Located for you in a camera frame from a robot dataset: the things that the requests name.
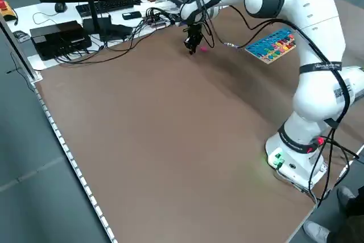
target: smartphone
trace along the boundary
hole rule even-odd
[[[141,18],[142,14],[140,13],[140,11],[132,11],[131,13],[124,13],[123,15],[123,19],[124,20],[129,20],[129,19],[135,19],[135,18]]]

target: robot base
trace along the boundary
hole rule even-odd
[[[285,176],[288,181],[297,184],[301,189],[308,190],[309,177],[319,155],[318,150],[310,154],[297,153],[288,148],[277,133],[267,140],[266,153],[268,164],[271,167],[277,169],[277,166],[282,164],[279,173]],[[326,171],[327,164],[324,162],[324,158],[320,156],[312,176],[311,189],[325,175]]]

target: keyboard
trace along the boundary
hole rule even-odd
[[[95,3],[96,12],[108,13],[109,11],[117,11],[128,8],[133,8],[134,5],[140,5],[140,0],[121,0],[121,1],[99,1]],[[81,17],[88,17],[91,15],[90,7],[88,4],[76,6],[76,10]]]

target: white desk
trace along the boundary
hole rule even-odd
[[[55,23],[59,24],[59,23],[69,22],[72,20],[76,20],[79,24],[82,24],[83,19],[90,18],[90,17],[84,17],[84,18],[80,17],[79,13],[76,10],[76,6],[78,5],[78,3],[67,3],[68,8],[67,8],[66,12],[56,14],[52,17],[48,17],[43,14],[36,14],[34,16],[35,22],[36,23],[44,22],[44,23],[42,23],[42,24],[34,23],[33,15],[35,13],[44,13],[47,15],[55,14],[54,5],[55,5],[54,3],[40,3],[37,5],[31,5],[31,6],[15,9],[15,11],[19,17],[19,23],[17,26],[15,26],[14,22],[9,22],[8,25],[9,25],[10,30],[12,32],[21,30],[27,34],[30,34],[30,29],[32,29],[32,28],[49,26],[49,25],[52,25]],[[129,27],[136,27],[142,19],[138,18],[138,19],[132,19],[132,20],[124,20],[122,18],[122,14],[131,12],[131,11],[140,11],[142,13],[142,15],[144,15],[145,11],[150,7],[158,7],[163,10],[167,10],[169,12],[173,12],[173,11],[178,12],[176,5],[170,1],[157,0],[156,2],[148,2],[147,0],[142,0],[142,3],[140,5],[135,5],[133,8],[104,13],[104,14],[102,14],[102,16],[107,17],[110,14],[112,24],[122,24],[122,25],[129,26]],[[140,36],[149,34],[149,33],[153,32],[154,30],[155,30],[155,28],[146,27],[140,32]],[[97,50],[98,49],[97,44],[101,45],[101,42],[98,40],[98,38],[99,38],[98,35],[91,36],[91,40],[93,41],[93,43],[92,43],[91,47],[88,48],[88,50]],[[122,43],[122,40],[112,42],[112,43],[110,43],[110,45],[115,45],[118,43]],[[71,58],[73,57],[75,59],[80,56],[75,54],[75,55],[70,55],[70,57]],[[37,70],[46,69],[46,68],[53,67],[54,65],[59,64],[59,62],[56,61],[55,59],[42,61],[40,59],[39,55],[29,56],[28,60],[29,60],[30,64],[32,65],[33,69],[37,69]]]

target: computer mouse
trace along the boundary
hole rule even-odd
[[[64,13],[67,10],[67,5],[65,3],[56,3],[55,11],[57,13]]]

